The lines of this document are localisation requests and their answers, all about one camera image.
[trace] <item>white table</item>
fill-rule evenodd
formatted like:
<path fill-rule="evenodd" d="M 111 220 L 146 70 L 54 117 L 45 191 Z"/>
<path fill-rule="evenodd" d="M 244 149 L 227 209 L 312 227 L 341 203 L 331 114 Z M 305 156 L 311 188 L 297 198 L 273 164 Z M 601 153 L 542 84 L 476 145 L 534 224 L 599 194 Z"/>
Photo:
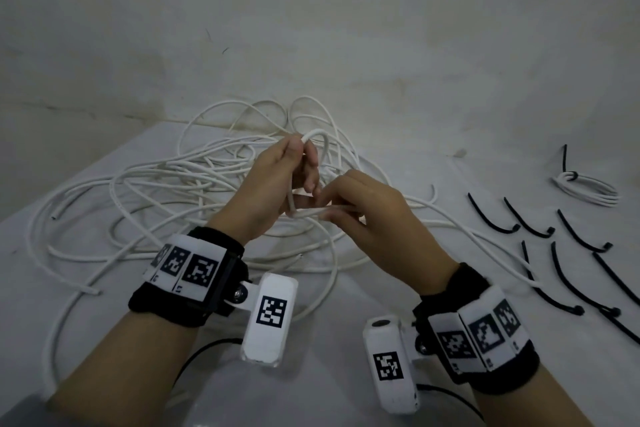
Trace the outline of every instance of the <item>white table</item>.
<path fill-rule="evenodd" d="M 85 169 L 80 177 L 114 172 L 125 165 L 173 155 L 180 124 L 161 123 Z M 209 139 L 222 130 L 201 128 Z M 429 197 L 431 182 L 440 192 L 438 204 L 469 226 L 492 234 L 519 250 L 526 239 L 532 263 L 540 269 L 550 295 L 567 304 L 581 303 L 556 277 L 550 260 L 555 239 L 565 273 L 591 297 L 623 310 L 621 320 L 640 333 L 640 310 L 624 296 L 595 263 L 590 253 L 573 242 L 556 217 L 560 206 L 578 233 L 587 241 L 614 243 L 605 260 L 627 284 L 640 292 L 636 266 L 639 243 L 637 211 L 640 197 L 623 188 L 625 201 L 618 209 L 582 203 L 556 189 L 542 168 L 493 161 L 460 160 L 418 151 L 366 149 L 407 194 Z M 503 225 L 515 221 L 502 204 L 507 196 L 533 227 L 557 228 L 553 239 L 544 240 L 525 230 L 500 235 L 484 225 L 472 210 L 466 193 L 472 191 L 486 214 Z M 84 206 L 108 204 L 106 191 L 97 192 Z M 41 388 L 40 353 L 52 319 L 70 290 L 35 269 L 24 250 L 23 233 L 34 204 L 0 223 L 0 413 L 20 398 Z M 430 211 L 421 216 L 436 218 Z M 56 237 L 63 250 L 99 253 L 113 250 L 105 245 L 107 217 L 115 211 L 94 210 L 69 225 Z M 434 230 L 453 257 L 466 261 L 493 278 L 509 294 L 545 365 L 571 397 L 598 426 L 640 424 L 636 396 L 640 391 L 640 346 L 630 341 L 592 308 L 581 318 L 556 310 L 518 283 L 484 256 L 455 230 Z M 261 240 L 249 252 L 265 252 L 279 245 Z M 359 256 L 353 243 L 340 241 L 340 254 Z M 305 257 L 328 263 L 328 252 Z M 124 314 L 132 291 L 140 284 L 143 262 L 124 262 L 97 284 L 105 293 L 84 297 L 73 309 L 61 335 L 56 364 L 62 376 L 85 357 L 100 338 Z M 71 277 L 86 277 L 94 265 L 56 266 Z M 301 275 L 299 301 L 319 293 L 326 276 Z M 194 399 L 167 411 L 164 423 L 185 425 L 480 425 L 473 413 L 456 400 L 437 393 L 423 394 L 421 411 L 412 417 L 391 417 L 378 405 L 362 342 L 364 322 L 389 311 L 409 315 L 418 297 L 403 284 L 372 264 L 340 274 L 326 302 L 310 318 L 292 326 L 284 361 L 277 369 L 263 369 L 237 359 L 236 346 L 210 350 L 194 362 L 181 385 Z M 203 332 L 198 346 L 211 341 Z M 454 387 L 436 363 L 426 362 L 428 376 L 416 380 Z M 466 388 L 458 389 L 469 397 Z"/>

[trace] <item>tangled white cable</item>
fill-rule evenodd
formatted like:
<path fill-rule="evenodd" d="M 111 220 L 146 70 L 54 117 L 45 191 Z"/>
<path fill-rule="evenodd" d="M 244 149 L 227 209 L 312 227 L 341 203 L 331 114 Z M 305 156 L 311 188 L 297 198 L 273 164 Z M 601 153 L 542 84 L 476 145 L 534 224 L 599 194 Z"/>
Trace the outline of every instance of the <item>tangled white cable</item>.
<path fill-rule="evenodd" d="M 323 110 L 326 118 L 311 114 L 293 115 L 296 106 L 303 99 L 318 105 Z M 208 142 L 190 151 L 183 150 L 183 142 L 189 129 L 200 117 L 212 109 L 231 104 L 243 105 L 244 110 L 231 125 L 225 137 Z M 266 104 L 274 105 L 282 111 L 284 120 L 282 124 L 277 124 L 258 108 L 259 105 Z M 256 112 L 261 115 L 269 124 L 275 127 L 276 131 L 268 135 L 229 136 L 229 132 L 234 129 L 236 123 L 247 112 Z M 167 225 L 178 224 L 179 229 L 177 232 L 183 232 L 193 225 L 203 225 L 206 221 L 204 219 L 206 212 L 215 212 L 225 205 L 226 200 L 220 199 L 218 193 L 234 192 L 242 184 L 246 173 L 251 168 L 258 154 L 257 149 L 266 148 L 276 142 L 277 139 L 275 135 L 278 131 L 298 131 L 296 122 L 300 121 L 300 119 L 319 122 L 330 127 L 330 131 L 317 128 L 309 131 L 302 137 L 302 140 L 305 142 L 313 139 L 317 148 L 321 151 L 320 179 L 323 185 L 326 185 L 329 181 L 348 169 L 363 170 L 362 163 L 371 166 L 379 172 L 381 180 L 391 185 L 390 179 L 377 164 L 358 154 L 351 140 L 338 128 L 324 105 L 315 98 L 302 96 L 292 102 L 289 110 L 285 110 L 276 101 L 259 101 L 252 105 L 244 101 L 236 100 L 215 103 L 205 108 L 186 125 L 178 139 L 176 156 L 126 167 L 111 176 L 101 176 L 99 178 L 67 185 L 60 190 L 54 191 L 44 201 L 28 222 L 26 230 L 26 247 L 28 253 L 37 267 L 42 269 L 50 277 L 75 290 L 75 293 L 73 293 L 62 308 L 52 325 L 42 352 L 42 368 L 46 395 L 52 395 L 57 388 L 58 381 L 54 368 L 56 345 L 65 320 L 80 297 L 83 294 L 99 294 L 100 290 L 96 289 L 94 284 L 100 277 L 106 274 L 116 262 L 125 260 L 148 260 L 153 258 L 163 245 L 163 241 L 159 238 L 159 230 Z M 50 223 L 52 219 L 59 220 L 69 208 L 73 207 L 73 204 L 75 204 L 81 196 L 90 189 L 100 186 L 108 187 L 109 196 L 121 214 L 121 216 L 117 220 L 114 220 L 109 226 L 108 236 L 106 237 L 112 245 L 118 248 L 117 251 L 112 255 L 81 256 L 62 252 L 51 244 L 45 245 L 43 242 L 46 241 L 47 237 L 47 223 Z M 459 229 L 509 274 L 526 284 L 540 287 L 541 284 L 539 282 L 530 280 L 528 277 L 517 272 L 495 255 L 480 240 L 498 247 L 512 259 L 527 269 L 530 269 L 532 273 L 535 274 L 535 271 L 531 269 L 531 266 L 524 261 L 520 255 L 511 252 L 491 237 L 467 228 L 440 207 L 436 206 L 434 203 L 437 199 L 437 191 L 435 186 L 432 187 L 433 197 L 430 201 L 418 197 L 405 196 L 405 199 L 412 208 L 430 208 L 447 219 L 447 221 L 422 220 L 427 227 Z M 134 195 L 139 197 L 142 204 L 127 208 L 122 201 L 123 191 L 127 192 L 129 196 Z M 158 197 L 153 195 L 153 193 L 164 193 L 165 197 Z M 291 193 L 288 196 L 288 200 L 291 209 L 294 209 Z M 176 204 L 179 206 L 188 206 L 188 208 L 176 210 L 174 207 Z M 141 220 L 135 218 L 135 215 L 148 208 L 156 209 L 164 213 L 166 218 L 151 227 L 146 227 Z M 313 302 L 304 307 L 304 309 L 297 312 L 292 318 L 293 321 L 299 321 L 307 317 L 323 302 L 324 298 L 331 292 L 339 271 L 354 268 L 369 260 L 368 257 L 364 256 L 357 261 L 344 264 L 339 263 L 339 257 L 335 250 L 335 242 L 344 237 L 344 232 L 340 231 L 332 235 L 317 220 L 317 214 L 320 214 L 325 209 L 326 208 L 296 210 L 292 214 L 292 218 L 282 216 L 278 221 L 288 222 L 289 224 L 293 223 L 294 225 L 300 223 L 301 226 L 294 228 L 292 231 L 284 232 L 279 232 L 274 228 L 266 233 L 266 235 L 270 237 L 292 237 L 306 235 L 310 230 L 317 229 L 323 234 L 323 239 L 313 239 L 310 237 L 312 242 L 309 245 L 298 246 L 284 252 L 271 253 L 260 257 L 244 257 L 244 261 L 249 268 L 257 271 L 252 273 L 252 278 L 259 277 L 264 271 L 274 273 L 329 274 L 329 280 L 323 292 Z M 134 237 L 128 243 L 122 242 L 116 236 L 116 229 L 124 220 L 131 223 L 140 232 L 138 236 Z M 143 241 L 147 241 L 149 244 L 146 245 L 146 247 L 141 246 L 140 243 Z M 298 264 L 303 254 L 324 247 L 328 247 L 332 255 L 330 265 L 309 266 Z M 80 284 L 52 270 L 47 265 L 47 260 L 44 256 L 45 253 L 49 253 L 54 257 L 66 261 L 83 263 L 99 262 L 101 265 L 83 284 Z M 225 329 L 244 327 L 239 323 L 222 321 L 221 319 L 213 317 L 207 323 L 207 326 Z"/>
<path fill-rule="evenodd" d="M 594 177 L 578 174 L 575 171 L 566 170 L 566 150 L 567 145 L 565 144 L 562 158 L 563 171 L 558 174 L 558 177 L 551 178 L 556 183 L 556 186 L 566 194 L 588 203 L 599 204 L 608 208 L 618 206 L 620 195 L 618 190 L 611 184 Z"/>

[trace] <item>white wall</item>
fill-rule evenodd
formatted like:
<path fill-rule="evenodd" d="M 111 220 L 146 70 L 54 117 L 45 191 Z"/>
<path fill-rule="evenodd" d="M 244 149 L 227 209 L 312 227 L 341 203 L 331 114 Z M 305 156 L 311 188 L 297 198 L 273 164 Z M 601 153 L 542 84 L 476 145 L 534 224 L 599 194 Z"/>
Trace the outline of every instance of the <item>white wall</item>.
<path fill-rule="evenodd" d="M 640 0 L 0 2 L 4 105 L 188 119 L 308 93 L 360 144 L 640 150 Z"/>

